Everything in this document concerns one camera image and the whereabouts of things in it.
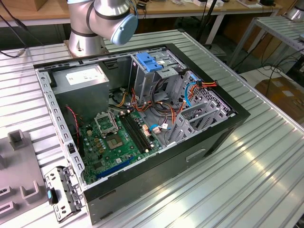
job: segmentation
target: blue drive bay latch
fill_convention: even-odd
[[[138,59],[138,61],[144,66],[146,67],[148,72],[152,72],[152,71],[156,71],[156,70],[161,70],[163,67],[161,65],[159,65],[155,59],[150,56],[148,53],[144,52],[144,53],[139,53],[136,54],[136,57]]]

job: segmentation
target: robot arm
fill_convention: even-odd
[[[298,0],[294,7],[286,14],[286,17],[295,22],[304,21],[304,0]]]
[[[101,54],[103,38],[123,45],[134,34],[138,19],[128,0],[67,0],[71,17],[69,49],[75,56]]]

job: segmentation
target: workbench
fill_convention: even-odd
[[[294,22],[284,16],[253,18],[232,54],[231,61],[229,62],[230,67],[236,61],[244,43],[256,26],[260,27],[262,31],[253,45],[257,45],[265,33],[271,34],[285,44],[284,48],[282,48],[278,55],[279,58],[275,64],[279,63],[285,57],[284,54],[289,47],[299,51],[301,54],[304,54],[304,41],[300,39],[300,35],[304,34],[304,22]]]
[[[293,227],[304,213],[304,129],[187,33],[134,35],[110,52],[174,43],[250,112],[221,147],[94,227]],[[67,165],[33,64],[69,59],[65,45],[0,56],[0,136],[28,131],[42,174]],[[0,227],[91,227],[86,209],[58,225],[46,202]]]
[[[217,15],[215,23],[212,27],[210,35],[206,41],[206,44],[211,44],[218,29],[221,25],[225,15],[229,14],[248,14],[248,13],[269,13],[271,16],[277,15],[278,11],[282,7],[278,4],[274,7],[263,6],[262,8],[247,8],[236,0],[230,0],[228,3],[224,3],[222,7],[215,7],[212,15]],[[67,24],[70,23],[70,16],[66,0],[48,0],[39,11],[22,10],[10,7],[14,17],[22,20],[25,25],[49,25],[49,24]],[[185,3],[185,5],[176,5],[171,0],[165,2],[149,1],[146,7],[146,18],[175,18],[175,17],[190,17],[190,16],[202,16],[204,7],[199,7],[193,3]],[[3,8],[0,8],[0,14],[6,20],[12,20]],[[144,17],[144,11],[138,9],[139,18]],[[7,25],[0,20],[0,27],[6,27]]]

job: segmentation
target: slotted metal surface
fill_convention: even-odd
[[[185,33],[140,34],[122,47],[106,44],[113,52],[169,42],[218,80],[251,116],[207,159],[94,227],[292,227],[304,212],[303,129]],[[28,57],[0,58],[0,137],[19,128],[29,131],[43,174],[65,165],[31,65],[70,58],[66,48],[36,47]],[[85,209],[58,225],[47,203],[3,227],[46,225],[91,227]]]
[[[256,25],[279,38],[295,50],[304,48],[304,41],[299,39],[304,34],[304,22],[294,22],[284,16],[257,18]]]

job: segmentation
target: open computer tower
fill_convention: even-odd
[[[58,222],[92,224],[212,154],[248,117],[173,44],[35,65],[68,167],[45,179]]]

